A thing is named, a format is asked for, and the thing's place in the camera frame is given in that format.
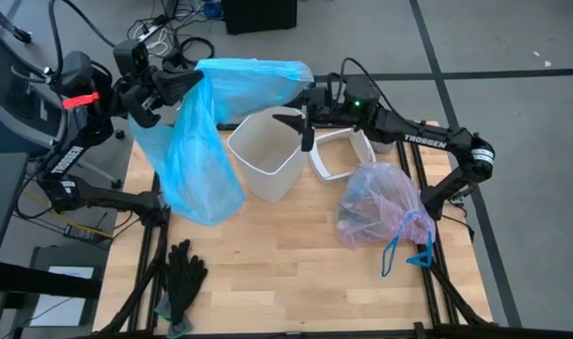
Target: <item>chair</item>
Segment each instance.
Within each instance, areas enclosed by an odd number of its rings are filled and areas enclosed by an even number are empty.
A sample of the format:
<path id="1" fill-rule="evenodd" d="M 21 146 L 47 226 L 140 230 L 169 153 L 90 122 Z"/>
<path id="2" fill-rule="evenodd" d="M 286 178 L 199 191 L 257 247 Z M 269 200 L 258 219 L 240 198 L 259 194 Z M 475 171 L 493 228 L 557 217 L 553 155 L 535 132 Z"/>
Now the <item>chair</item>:
<path id="1" fill-rule="evenodd" d="M 69 130 L 70 114 L 46 88 L 19 79 L 10 65 L 24 60 L 0 37 L 0 153 L 27 153 L 35 160 L 50 152 Z M 122 131 L 116 133 L 122 138 Z M 120 188 L 121 181 L 85 160 L 76 166 L 95 172 Z"/>

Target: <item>pink plastic bag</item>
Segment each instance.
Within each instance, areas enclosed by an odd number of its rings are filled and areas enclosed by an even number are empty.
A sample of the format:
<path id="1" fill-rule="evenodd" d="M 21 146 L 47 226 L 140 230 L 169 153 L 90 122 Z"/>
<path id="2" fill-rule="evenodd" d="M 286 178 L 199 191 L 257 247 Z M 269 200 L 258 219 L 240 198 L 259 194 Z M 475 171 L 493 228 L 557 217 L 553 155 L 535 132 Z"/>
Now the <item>pink plastic bag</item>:
<path id="1" fill-rule="evenodd" d="M 402 170 L 388 163 L 357 166 L 339 203 L 337 232 L 349 249 L 357 241 L 434 241 L 435 222 L 420 192 Z"/>

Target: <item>red tag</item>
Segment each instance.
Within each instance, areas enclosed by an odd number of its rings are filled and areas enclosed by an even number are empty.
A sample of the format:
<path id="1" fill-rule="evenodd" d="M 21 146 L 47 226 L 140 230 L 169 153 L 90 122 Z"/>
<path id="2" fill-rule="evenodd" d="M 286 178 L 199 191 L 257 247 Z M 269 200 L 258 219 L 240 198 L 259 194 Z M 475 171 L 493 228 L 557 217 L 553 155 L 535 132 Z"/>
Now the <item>red tag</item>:
<path id="1" fill-rule="evenodd" d="M 80 105 L 87 105 L 94 102 L 94 100 L 100 99 L 98 92 L 93 92 L 89 95 L 80 95 L 78 97 L 66 99 L 62 102 L 62 106 L 65 109 L 75 108 Z"/>

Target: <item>white paper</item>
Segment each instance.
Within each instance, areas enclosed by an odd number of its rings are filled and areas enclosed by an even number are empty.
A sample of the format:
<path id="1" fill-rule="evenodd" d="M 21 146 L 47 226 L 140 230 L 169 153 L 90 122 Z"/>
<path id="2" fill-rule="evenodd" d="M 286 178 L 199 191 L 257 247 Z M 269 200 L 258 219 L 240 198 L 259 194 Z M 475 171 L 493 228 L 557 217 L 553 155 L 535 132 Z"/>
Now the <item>white paper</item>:
<path id="1" fill-rule="evenodd" d="M 91 279 L 94 274 L 94 267 L 50 266 L 48 272 Z M 43 314 L 66 299 L 67 297 L 40 295 L 33 317 Z M 73 298 L 63 302 L 45 315 L 31 320 L 29 326 L 79 326 L 85 304 L 85 299 Z"/>

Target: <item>blue plastic bag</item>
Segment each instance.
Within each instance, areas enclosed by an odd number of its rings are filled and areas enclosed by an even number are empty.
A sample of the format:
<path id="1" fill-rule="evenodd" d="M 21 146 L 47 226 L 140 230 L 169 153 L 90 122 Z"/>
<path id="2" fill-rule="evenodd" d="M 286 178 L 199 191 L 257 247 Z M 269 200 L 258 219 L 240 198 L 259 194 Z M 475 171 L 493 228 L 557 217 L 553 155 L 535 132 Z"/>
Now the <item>blue plastic bag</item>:
<path id="1" fill-rule="evenodd" d="M 206 59 L 197 70 L 204 77 L 183 98 L 174 127 L 129 123 L 171 211 L 213 226 L 245 200 L 215 126 L 292 101 L 313 75 L 300 61 L 256 59 Z"/>

